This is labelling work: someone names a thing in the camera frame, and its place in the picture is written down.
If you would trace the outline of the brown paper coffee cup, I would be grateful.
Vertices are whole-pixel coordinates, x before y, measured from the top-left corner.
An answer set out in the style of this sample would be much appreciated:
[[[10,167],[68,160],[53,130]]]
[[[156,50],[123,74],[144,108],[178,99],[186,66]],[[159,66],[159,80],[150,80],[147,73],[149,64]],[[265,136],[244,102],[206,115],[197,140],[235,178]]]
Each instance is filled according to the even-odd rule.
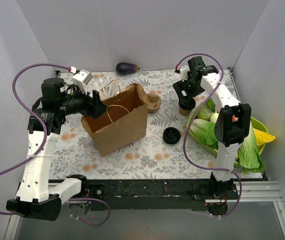
[[[196,106],[196,101],[189,96],[185,96],[178,102],[179,113],[182,116],[188,116]]]

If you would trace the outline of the black plastic cup lid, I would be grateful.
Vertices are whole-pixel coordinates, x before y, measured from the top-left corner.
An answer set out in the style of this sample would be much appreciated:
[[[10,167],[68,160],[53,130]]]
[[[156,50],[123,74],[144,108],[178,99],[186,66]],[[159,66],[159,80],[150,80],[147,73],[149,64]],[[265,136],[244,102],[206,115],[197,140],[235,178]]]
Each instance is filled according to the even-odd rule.
[[[180,109],[184,111],[191,111],[196,106],[196,101],[193,97],[185,96],[184,100],[178,102]]]

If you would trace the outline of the brown pulp cup carrier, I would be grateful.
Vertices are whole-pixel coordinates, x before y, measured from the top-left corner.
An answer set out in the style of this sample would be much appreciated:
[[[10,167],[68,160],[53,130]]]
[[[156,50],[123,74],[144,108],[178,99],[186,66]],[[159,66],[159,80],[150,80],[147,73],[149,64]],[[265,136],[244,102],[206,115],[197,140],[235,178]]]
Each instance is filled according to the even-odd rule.
[[[157,94],[148,93],[147,94],[147,100],[148,100],[148,113],[153,114],[156,113],[161,106],[162,100],[161,97]]]

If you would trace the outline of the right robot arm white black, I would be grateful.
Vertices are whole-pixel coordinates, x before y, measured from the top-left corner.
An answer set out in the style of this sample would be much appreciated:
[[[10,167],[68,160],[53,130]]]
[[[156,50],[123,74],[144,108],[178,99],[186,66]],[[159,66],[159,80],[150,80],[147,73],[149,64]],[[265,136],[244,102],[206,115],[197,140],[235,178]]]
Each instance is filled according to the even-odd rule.
[[[175,72],[181,80],[173,84],[178,96],[179,112],[190,113],[196,106],[195,96],[208,93],[208,100],[213,100],[218,109],[218,118],[214,134],[218,141],[217,167],[211,170],[208,182],[208,194],[215,199],[222,198],[233,188],[233,168],[236,154],[250,132],[251,107],[242,104],[222,84],[223,67],[205,65],[202,53],[186,56],[188,65],[176,65]]]

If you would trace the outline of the brown paper bag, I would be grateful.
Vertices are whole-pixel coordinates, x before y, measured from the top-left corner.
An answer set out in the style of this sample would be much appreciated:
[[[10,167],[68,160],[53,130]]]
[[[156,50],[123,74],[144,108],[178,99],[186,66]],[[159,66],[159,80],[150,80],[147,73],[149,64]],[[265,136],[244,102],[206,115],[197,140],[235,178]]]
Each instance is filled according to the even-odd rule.
[[[101,157],[143,138],[148,119],[148,97],[138,83],[130,84],[103,103],[107,110],[101,117],[83,116],[81,119]]]

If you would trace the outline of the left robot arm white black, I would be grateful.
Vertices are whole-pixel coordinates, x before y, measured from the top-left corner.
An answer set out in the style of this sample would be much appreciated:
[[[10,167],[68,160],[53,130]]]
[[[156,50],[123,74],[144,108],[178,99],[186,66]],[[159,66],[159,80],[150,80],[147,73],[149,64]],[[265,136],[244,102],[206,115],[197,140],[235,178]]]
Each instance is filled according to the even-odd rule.
[[[15,198],[6,203],[8,211],[25,218],[54,221],[69,199],[84,200],[88,196],[87,178],[80,174],[69,175],[49,188],[51,160],[66,117],[82,114],[97,119],[106,112],[99,93],[87,91],[88,83],[88,79],[73,79],[70,85],[62,78],[43,81],[42,96],[33,104],[27,126],[29,161]]]

